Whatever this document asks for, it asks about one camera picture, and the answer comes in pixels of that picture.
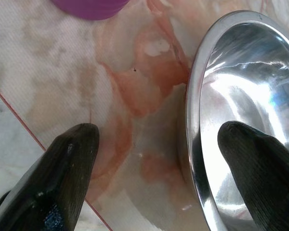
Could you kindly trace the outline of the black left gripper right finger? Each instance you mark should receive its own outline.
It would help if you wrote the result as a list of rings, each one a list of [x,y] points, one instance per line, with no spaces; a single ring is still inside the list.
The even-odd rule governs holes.
[[[289,150],[238,121],[223,123],[217,142],[258,229],[289,231]]]

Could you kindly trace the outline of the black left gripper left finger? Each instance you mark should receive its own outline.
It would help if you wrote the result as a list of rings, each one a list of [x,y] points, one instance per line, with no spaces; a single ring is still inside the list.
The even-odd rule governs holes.
[[[73,231],[99,148],[99,129],[73,126],[0,199],[0,231]]]

